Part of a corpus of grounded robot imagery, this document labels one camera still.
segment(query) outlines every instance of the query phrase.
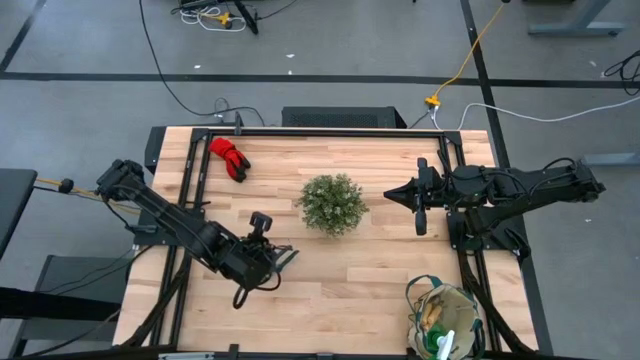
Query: red glove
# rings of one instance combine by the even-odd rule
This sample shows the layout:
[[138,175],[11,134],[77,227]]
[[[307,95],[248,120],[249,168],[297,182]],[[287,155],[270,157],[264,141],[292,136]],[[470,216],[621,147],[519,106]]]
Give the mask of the red glove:
[[227,173],[233,180],[242,182],[247,178],[245,171],[251,168],[251,163],[240,151],[236,150],[231,141],[217,138],[211,142],[209,151],[224,159],[227,163]]

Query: desk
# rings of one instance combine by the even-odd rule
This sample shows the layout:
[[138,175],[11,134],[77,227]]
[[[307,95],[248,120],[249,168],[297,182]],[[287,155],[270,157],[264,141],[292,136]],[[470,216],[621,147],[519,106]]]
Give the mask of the desk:
[[618,36],[625,29],[624,24],[593,21],[611,0],[589,0],[578,14],[566,23],[536,24],[529,26],[530,35],[555,36]]
[[[211,202],[204,206],[206,217],[244,235],[250,230],[251,213],[261,211],[273,217],[266,236],[300,253],[283,271],[280,289],[251,292],[240,310],[231,305],[237,285],[193,262],[179,350],[227,351],[235,343],[242,352],[406,354],[407,281],[433,274],[461,285],[460,271],[444,210],[429,211],[427,235],[418,237],[410,211],[382,193],[415,176],[418,157],[427,158],[442,173],[436,155],[439,141],[414,136],[436,132],[340,129],[351,136],[330,137],[327,129],[291,129],[287,136],[282,128],[253,130],[261,136],[250,134],[251,129],[243,131],[248,136],[225,137],[251,161],[249,177],[242,184],[233,182],[224,162],[212,156],[204,191],[204,200]],[[323,136],[292,135],[302,131]],[[373,137],[382,133],[387,135]],[[164,136],[153,189],[171,202],[178,201],[191,134],[190,127],[169,127]],[[485,131],[462,131],[460,137],[467,163],[494,165]],[[201,142],[196,168],[203,149]],[[347,173],[363,187],[370,212],[356,231],[331,240],[306,229],[294,202],[307,180],[337,173]],[[197,178],[196,172],[189,199]],[[520,338],[537,348],[516,258],[505,251],[484,253],[496,307]],[[157,246],[133,264],[115,344],[133,333],[156,302],[166,254],[166,247]],[[421,282],[411,296],[428,289],[430,285]],[[161,343],[168,339],[172,313],[170,304]]]
[[0,259],[27,206],[37,175],[34,170],[0,169]]

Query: canvas bag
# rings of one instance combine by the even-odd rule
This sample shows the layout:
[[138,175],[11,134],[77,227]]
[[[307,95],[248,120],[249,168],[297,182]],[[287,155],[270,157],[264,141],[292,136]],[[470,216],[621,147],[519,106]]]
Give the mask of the canvas bag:
[[[415,303],[411,303],[409,290],[418,280],[425,277],[431,280],[433,289],[420,296]],[[480,349],[482,350],[479,354],[476,354],[475,358],[479,359],[482,356],[485,345],[484,331],[473,297],[469,296],[464,290],[453,285],[444,284],[439,278],[430,275],[418,276],[409,281],[405,296],[411,308],[411,314],[409,315],[411,323],[408,336],[409,345],[422,359],[436,359],[434,349],[428,349],[427,333],[429,329],[423,329],[420,323],[423,312],[426,311],[427,304],[430,302],[432,306],[438,304],[442,306],[442,312],[438,317],[437,323],[442,325],[445,333],[449,330],[455,332],[449,360],[460,360],[469,354],[475,341],[476,329],[481,330]]]

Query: green bag handle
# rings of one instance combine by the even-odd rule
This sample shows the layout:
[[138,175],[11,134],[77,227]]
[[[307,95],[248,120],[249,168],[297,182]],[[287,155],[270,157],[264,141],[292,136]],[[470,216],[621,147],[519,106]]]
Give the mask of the green bag handle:
[[420,275],[412,279],[411,281],[409,281],[407,283],[407,288],[404,291],[404,297],[407,298],[407,303],[409,304],[409,307],[411,308],[413,315],[416,315],[416,309],[413,308],[413,304],[409,299],[409,290],[411,290],[411,287],[415,285],[415,283],[417,283],[420,279],[423,279],[423,278],[429,278],[429,280],[431,280],[431,285],[433,285],[434,289],[437,288],[438,286],[442,286],[442,280],[440,280],[437,276],[432,276],[432,275]]
[[484,356],[485,347],[487,346],[486,339],[485,339],[484,328],[482,327],[482,320],[476,319],[476,322],[475,322],[475,324],[473,324],[473,327],[474,327],[474,329],[479,329],[480,330],[480,339],[479,339],[479,342],[478,342],[478,345],[480,345],[478,348],[480,350],[478,351],[476,356],[473,357],[473,360],[480,360],[480,359],[482,359],[482,356]]

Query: white cable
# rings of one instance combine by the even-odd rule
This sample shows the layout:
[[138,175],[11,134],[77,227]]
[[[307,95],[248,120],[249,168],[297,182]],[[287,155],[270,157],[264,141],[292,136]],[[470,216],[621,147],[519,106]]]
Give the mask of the white cable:
[[195,24],[200,24],[200,26],[207,30],[207,31],[220,31],[220,32],[240,32],[244,29],[247,28],[247,23],[243,18],[230,18],[230,21],[242,21],[242,24],[244,25],[242,28],[240,29],[219,29],[219,28],[210,28],[207,27],[204,22],[202,21],[202,14],[206,14],[206,15],[212,15],[212,16],[219,16],[220,14],[222,14],[222,11],[220,10],[220,8],[216,7],[216,6],[211,6],[211,7],[207,7],[205,9],[203,9],[202,11],[184,11],[184,10],[180,10],[180,20],[182,20],[183,23],[188,24],[188,25],[195,25]]
[[[597,107],[597,108],[593,108],[593,109],[589,109],[589,110],[585,110],[585,111],[579,112],[577,114],[568,115],[568,116],[561,117],[561,118],[556,118],[556,119],[539,119],[539,118],[535,118],[533,116],[527,116],[527,115],[518,114],[518,113],[515,113],[513,111],[501,109],[499,107],[495,107],[495,106],[491,106],[491,105],[487,105],[487,104],[471,103],[471,104],[467,105],[467,107],[464,109],[464,112],[462,113],[462,118],[460,118],[460,124],[458,125],[458,128],[456,129],[456,131],[460,131],[462,129],[462,127],[464,126],[464,120],[467,117],[467,112],[469,111],[469,108],[471,108],[472,106],[481,106],[481,107],[493,109],[493,110],[500,111],[500,112],[505,113],[505,114],[513,115],[513,116],[516,116],[516,117],[519,117],[519,118],[522,118],[522,119],[533,120],[533,121],[544,122],[544,123],[552,123],[552,122],[559,122],[559,121],[573,119],[573,118],[576,118],[578,116],[586,115],[586,114],[589,114],[589,113],[592,113],[592,112],[596,112],[596,111],[614,109],[614,108],[617,108],[617,107],[620,107],[620,106],[625,106],[627,104],[631,104],[632,102],[638,101],[638,100],[640,100],[640,96],[635,97],[633,99],[629,99],[627,101],[623,101],[623,102],[618,103],[618,104],[600,106],[600,107]],[[433,121],[433,125],[436,127],[436,129],[442,130],[440,128],[440,126],[438,126],[438,122],[436,121],[436,117],[435,116],[432,116],[431,120]]]

